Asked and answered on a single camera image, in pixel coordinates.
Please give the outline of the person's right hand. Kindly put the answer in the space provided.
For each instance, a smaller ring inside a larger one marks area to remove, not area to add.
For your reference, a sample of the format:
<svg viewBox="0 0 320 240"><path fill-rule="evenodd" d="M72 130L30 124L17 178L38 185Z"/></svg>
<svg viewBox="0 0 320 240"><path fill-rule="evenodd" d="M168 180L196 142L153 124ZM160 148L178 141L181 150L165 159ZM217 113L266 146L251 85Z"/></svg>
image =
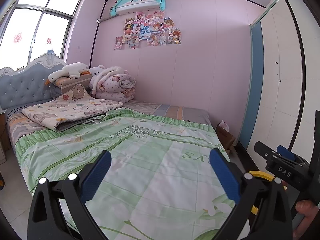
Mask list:
<svg viewBox="0 0 320 240"><path fill-rule="evenodd" d="M296 211L304 215L303 220L293 231L293 239L300 239L306 232L313 219L316 217L319 207L313 204L310 200L302 200L296 204Z"/></svg>

